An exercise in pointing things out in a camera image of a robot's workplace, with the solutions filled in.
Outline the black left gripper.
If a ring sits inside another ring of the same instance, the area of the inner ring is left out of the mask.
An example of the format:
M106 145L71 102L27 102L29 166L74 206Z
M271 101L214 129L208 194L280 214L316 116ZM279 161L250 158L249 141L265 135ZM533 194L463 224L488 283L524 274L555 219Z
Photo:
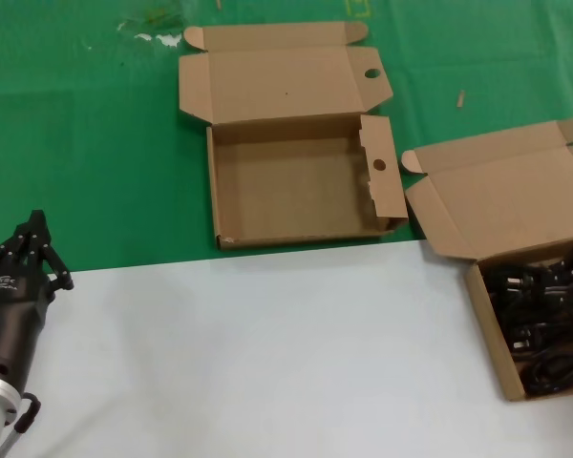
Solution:
M28 265L14 264L28 257ZM55 275L49 281L47 264ZM52 247L42 210L15 227L0 244L0 380L25 383L53 292L72 290L70 270Z

